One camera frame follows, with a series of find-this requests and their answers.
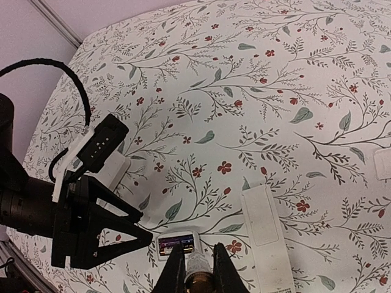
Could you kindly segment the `clear plastic screwdriver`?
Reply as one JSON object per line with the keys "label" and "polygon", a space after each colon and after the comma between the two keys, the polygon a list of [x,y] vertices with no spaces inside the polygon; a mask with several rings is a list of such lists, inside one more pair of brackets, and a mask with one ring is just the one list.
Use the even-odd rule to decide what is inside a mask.
{"label": "clear plastic screwdriver", "polygon": [[188,256],[185,276],[185,292],[214,292],[212,269],[204,254],[197,250]]}

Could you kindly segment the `white battery cover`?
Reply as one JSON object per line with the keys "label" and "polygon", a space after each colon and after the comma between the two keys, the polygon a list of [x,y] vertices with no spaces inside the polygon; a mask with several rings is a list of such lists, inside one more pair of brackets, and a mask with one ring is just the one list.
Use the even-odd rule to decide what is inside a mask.
{"label": "white battery cover", "polygon": [[390,148],[375,151],[373,155],[376,177],[378,180],[390,179],[391,150]]}

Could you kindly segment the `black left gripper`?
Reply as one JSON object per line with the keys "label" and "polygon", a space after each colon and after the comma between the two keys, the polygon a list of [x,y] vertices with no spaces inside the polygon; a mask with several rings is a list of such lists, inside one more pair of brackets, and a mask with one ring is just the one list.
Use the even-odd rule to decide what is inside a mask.
{"label": "black left gripper", "polygon": [[[72,268],[92,269],[151,244],[152,233],[134,224],[141,220],[143,212],[118,197],[96,178],[83,175],[73,183],[57,183],[54,191],[59,197],[54,210],[53,267],[64,268],[69,258]],[[105,219],[97,227],[92,223],[91,207],[96,203],[102,208],[98,201],[107,203],[109,207],[104,210],[121,218]],[[97,236],[105,228],[133,236],[134,239],[99,246]]]}

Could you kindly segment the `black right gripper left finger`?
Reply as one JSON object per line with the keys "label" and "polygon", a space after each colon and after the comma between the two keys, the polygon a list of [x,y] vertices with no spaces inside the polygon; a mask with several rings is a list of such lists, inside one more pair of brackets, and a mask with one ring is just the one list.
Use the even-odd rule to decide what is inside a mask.
{"label": "black right gripper left finger", "polygon": [[185,292],[185,276],[185,254],[181,245],[176,245],[151,293],[183,293]]}

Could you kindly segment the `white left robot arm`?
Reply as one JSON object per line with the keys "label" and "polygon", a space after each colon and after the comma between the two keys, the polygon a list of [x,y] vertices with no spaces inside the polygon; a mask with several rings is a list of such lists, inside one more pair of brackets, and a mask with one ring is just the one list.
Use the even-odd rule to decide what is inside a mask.
{"label": "white left robot arm", "polygon": [[10,73],[29,65],[61,69],[82,99],[85,127],[64,149],[57,175],[44,181],[28,175],[12,153],[14,105],[1,96],[1,224],[31,236],[52,240],[51,264],[89,270],[149,246],[153,236],[138,226],[141,211],[117,197],[96,179],[129,129],[113,115],[90,126],[91,108],[76,73],[52,59],[22,60],[1,70]]}

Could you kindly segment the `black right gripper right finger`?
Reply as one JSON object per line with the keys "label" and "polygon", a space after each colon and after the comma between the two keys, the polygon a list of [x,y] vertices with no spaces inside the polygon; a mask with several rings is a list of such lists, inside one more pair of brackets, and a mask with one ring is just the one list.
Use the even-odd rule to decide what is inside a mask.
{"label": "black right gripper right finger", "polygon": [[222,243],[213,248],[213,280],[217,293],[249,293]]}

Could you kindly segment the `white remote control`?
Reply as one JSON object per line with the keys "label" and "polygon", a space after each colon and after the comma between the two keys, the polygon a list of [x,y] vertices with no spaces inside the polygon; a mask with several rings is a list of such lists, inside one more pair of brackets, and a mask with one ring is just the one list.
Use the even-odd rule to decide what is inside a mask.
{"label": "white remote control", "polygon": [[191,253],[202,250],[199,234],[191,230],[164,233],[155,242],[159,261],[166,261],[176,245],[181,245],[186,259]]}

